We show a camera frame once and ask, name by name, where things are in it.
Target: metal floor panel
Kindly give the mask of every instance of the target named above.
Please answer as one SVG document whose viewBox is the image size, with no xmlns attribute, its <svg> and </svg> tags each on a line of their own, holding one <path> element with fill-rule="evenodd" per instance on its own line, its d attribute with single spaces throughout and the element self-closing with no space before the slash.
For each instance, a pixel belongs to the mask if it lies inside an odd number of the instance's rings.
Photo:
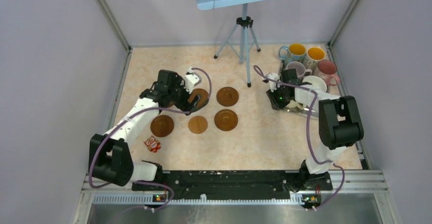
<svg viewBox="0 0 432 224">
<path fill-rule="evenodd" d="M 105 224 L 133 205 L 97 205 L 87 224 Z M 133 209 L 118 216 L 115 223 L 143 224 L 374 224 L 382 223 L 374 194 L 339 194 L 318 211 L 293 205 L 170 205 L 163 211 Z"/>
</svg>

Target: mug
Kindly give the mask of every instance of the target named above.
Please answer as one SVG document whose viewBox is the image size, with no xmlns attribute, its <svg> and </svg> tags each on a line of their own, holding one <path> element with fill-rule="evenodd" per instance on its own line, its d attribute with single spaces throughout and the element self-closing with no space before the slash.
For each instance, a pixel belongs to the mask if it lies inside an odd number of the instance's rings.
<svg viewBox="0 0 432 224">
<path fill-rule="evenodd" d="M 330 60 L 322 60 L 318 63 L 313 74 L 323 79 L 328 86 L 336 86 L 340 83 L 340 78 L 336 74 L 336 64 Z"/>
<path fill-rule="evenodd" d="M 290 63 L 288 63 L 288 65 L 285 68 L 286 70 L 289 69 L 295 69 L 296 73 L 297 73 L 297 78 L 298 79 L 302 79 L 305 75 L 311 75 L 312 74 L 312 70 L 311 69 L 306 69 L 306 67 L 298 62 L 298 61 L 292 61 Z"/>
<path fill-rule="evenodd" d="M 323 79 L 319 78 L 318 76 L 315 76 L 315 75 L 306 76 L 303 79 L 303 82 L 308 82 L 308 83 L 312 84 L 312 86 L 314 86 L 317 89 L 320 89 L 323 92 L 327 91 L 326 82 Z"/>
<path fill-rule="evenodd" d="M 308 49 L 303 64 L 306 68 L 315 70 L 318 63 L 326 57 L 326 52 L 321 47 L 311 47 Z"/>
<path fill-rule="evenodd" d="M 281 55 L 281 51 L 285 49 L 286 55 Z M 299 43 L 293 43 L 289 47 L 282 46 L 279 48 L 279 58 L 281 60 L 284 60 L 286 63 L 291 61 L 299 61 L 302 62 L 306 55 L 306 48 L 299 44 Z"/>
<path fill-rule="evenodd" d="M 321 78 L 319 78 L 318 76 L 314 76 L 314 75 L 310 75 L 310 76 L 306 76 L 304 79 L 303 79 L 303 82 L 308 82 L 308 83 L 310 83 L 314 88 L 316 88 L 316 89 L 319 89 L 319 90 L 321 90 L 321 91 L 323 91 L 323 92 L 326 92 L 327 91 L 327 84 L 326 84 L 326 82 L 323 80 L 323 79 L 321 79 Z M 297 107 L 297 108 L 299 108 L 299 109 L 305 109 L 306 108 L 306 105 L 304 105 L 304 104 L 301 104 L 301 103 L 297 103 L 297 104 L 289 104 L 289 106 L 287 106 L 288 108 L 294 108 L 294 107 Z"/>
</svg>

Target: tripod leg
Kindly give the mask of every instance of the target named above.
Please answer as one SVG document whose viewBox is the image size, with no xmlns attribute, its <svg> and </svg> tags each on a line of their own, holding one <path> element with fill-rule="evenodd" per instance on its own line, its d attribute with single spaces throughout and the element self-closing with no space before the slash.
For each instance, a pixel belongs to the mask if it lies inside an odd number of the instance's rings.
<svg viewBox="0 0 432 224">
<path fill-rule="evenodd" d="M 251 70 L 249 67 L 249 44 L 248 44 L 248 30 L 245 30 L 245 46 L 246 46 L 246 71 L 248 73 L 248 88 L 251 87 Z"/>
<path fill-rule="evenodd" d="M 241 38 L 240 38 L 240 58 L 238 60 L 238 62 L 240 64 L 243 63 L 243 55 L 244 55 L 244 49 L 245 49 L 245 29 L 242 27 L 241 28 Z"/>
<path fill-rule="evenodd" d="M 255 45 L 257 46 L 257 51 L 261 52 L 261 48 L 259 48 L 259 44 L 258 44 L 258 41 L 256 40 L 256 35 L 255 35 L 255 32 L 254 32 L 254 29 L 252 27 L 251 27 L 251 33 L 252 33 L 252 37 L 254 38 Z"/>
<path fill-rule="evenodd" d="M 232 34 L 234 33 L 235 29 L 237 28 L 237 24 L 235 24 L 235 26 L 232 28 L 230 35 L 228 36 L 228 38 L 225 40 L 224 44 L 222 44 L 221 48 L 219 48 L 219 51 L 214 55 L 213 58 L 217 59 L 219 56 L 219 53 L 221 53 L 222 49 L 224 49 L 225 45 L 227 45 L 229 39 L 231 38 Z"/>
</svg>

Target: red toy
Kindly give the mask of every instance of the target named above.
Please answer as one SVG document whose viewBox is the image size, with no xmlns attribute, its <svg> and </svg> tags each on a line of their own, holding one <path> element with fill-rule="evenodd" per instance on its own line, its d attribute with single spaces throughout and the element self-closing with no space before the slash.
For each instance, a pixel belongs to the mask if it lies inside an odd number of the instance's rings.
<svg viewBox="0 0 432 224">
<path fill-rule="evenodd" d="M 160 149 L 160 142 L 156 140 L 153 136 L 147 139 L 144 144 L 153 153 L 156 153 Z"/>
</svg>

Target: pink mug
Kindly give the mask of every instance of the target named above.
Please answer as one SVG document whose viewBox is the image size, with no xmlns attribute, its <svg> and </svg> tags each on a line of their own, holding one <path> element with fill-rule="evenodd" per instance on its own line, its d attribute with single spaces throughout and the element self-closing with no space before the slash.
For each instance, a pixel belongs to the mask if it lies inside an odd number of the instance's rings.
<svg viewBox="0 0 432 224">
<path fill-rule="evenodd" d="M 313 75 L 323 79 L 328 86 L 336 86 L 340 83 L 340 78 L 336 72 L 337 67 L 335 63 L 330 60 L 321 60 L 313 71 Z M 332 78 L 335 79 L 336 83 L 331 83 Z"/>
</svg>

